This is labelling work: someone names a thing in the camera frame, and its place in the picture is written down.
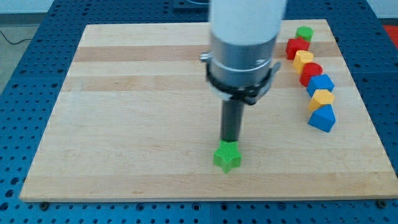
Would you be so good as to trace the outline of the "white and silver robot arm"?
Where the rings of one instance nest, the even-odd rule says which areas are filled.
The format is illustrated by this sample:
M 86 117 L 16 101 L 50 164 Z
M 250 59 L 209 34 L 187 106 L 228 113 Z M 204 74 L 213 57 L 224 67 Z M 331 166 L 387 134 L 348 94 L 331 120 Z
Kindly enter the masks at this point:
M 269 87 L 286 0 L 211 0 L 208 81 L 219 90 Z

